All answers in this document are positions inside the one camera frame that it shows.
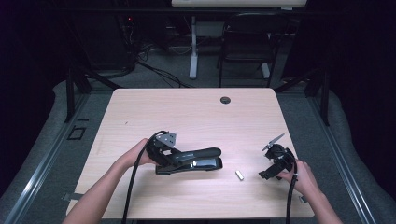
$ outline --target light wood tabletop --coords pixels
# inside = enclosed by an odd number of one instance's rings
[[[172,0],[173,7],[305,7],[306,0]]]
[[[222,97],[231,102],[224,104]],[[128,218],[285,217],[289,183],[262,179],[272,162],[262,149],[277,143],[295,150],[276,95],[271,89],[120,89],[113,93],[75,193],[86,192],[125,151],[158,131],[177,134],[180,151],[221,149],[223,168],[155,175],[139,166]],[[240,180],[235,171],[240,171]],[[131,178],[121,179],[103,218],[122,218]],[[292,217],[312,217],[308,203],[294,191]],[[67,212],[77,201],[69,204]]]

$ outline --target white eraser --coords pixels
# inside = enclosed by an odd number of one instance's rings
[[[236,173],[236,175],[238,176],[238,178],[239,178],[240,180],[244,180],[244,177],[242,176],[241,172],[235,171],[235,173]]]

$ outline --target forearm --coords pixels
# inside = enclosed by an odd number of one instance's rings
[[[318,223],[342,223],[340,218],[332,209],[332,206],[330,205],[326,195],[324,195],[321,191],[310,194],[307,197],[307,200],[311,205],[315,216],[317,217]]]
[[[114,162],[73,207],[64,223],[98,223],[127,169],[123,158]]]

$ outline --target person's left arm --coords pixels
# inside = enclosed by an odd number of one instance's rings
[[[64,223],[99,223],[121,177],[129,168],[134,166],[139,152],[147,141],[148,139],[142,139],[136,146],[120,156],[108,171],[78,200],[65,218]],[[139,165],[149,162],[154,163],[145,151]]]

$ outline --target black chair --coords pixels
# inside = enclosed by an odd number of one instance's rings
[[[270,87],[279,43],[289,27],[289,19],[281,14],[239,13],[224,23],[219,53],[219,87],[223,63],[271,64],[266,87]]]

